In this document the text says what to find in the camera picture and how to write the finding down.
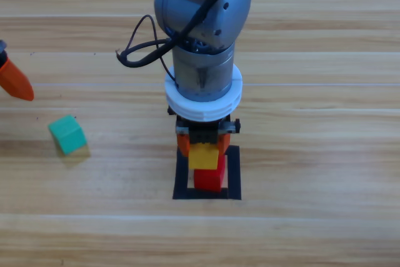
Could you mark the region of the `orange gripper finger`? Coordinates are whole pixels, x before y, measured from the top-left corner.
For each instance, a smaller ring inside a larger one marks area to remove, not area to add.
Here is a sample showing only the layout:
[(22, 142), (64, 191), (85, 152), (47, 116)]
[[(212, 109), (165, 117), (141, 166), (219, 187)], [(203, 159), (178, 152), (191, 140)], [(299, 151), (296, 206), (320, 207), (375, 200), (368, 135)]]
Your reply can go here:
[(1, 87), (12, 97), (25, 101), (34, 99), (28, 77), (9, 59), (5, 50), (1, 52)]
[(190, 139), (188, 134), (177, 134), (177, 146), (181, 154), (187, 158), (190, 150)]
[(218, 136), (217, 148), (220, 156), (224, 156), (231, 142), (230, 134), (220, 134)]

